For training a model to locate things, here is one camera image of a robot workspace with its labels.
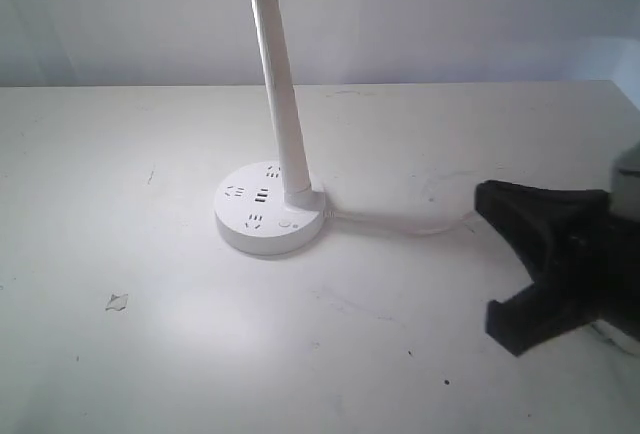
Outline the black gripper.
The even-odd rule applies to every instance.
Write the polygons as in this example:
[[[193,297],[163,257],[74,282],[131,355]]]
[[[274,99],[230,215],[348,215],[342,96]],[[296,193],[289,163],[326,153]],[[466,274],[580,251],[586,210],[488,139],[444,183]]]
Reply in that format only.
[[[535,282],[487,305],[485,332],[506,351],[520,357],[598,321],[639,339],[639,223],[613,214],[608,192],[488,180],[474,206]]]

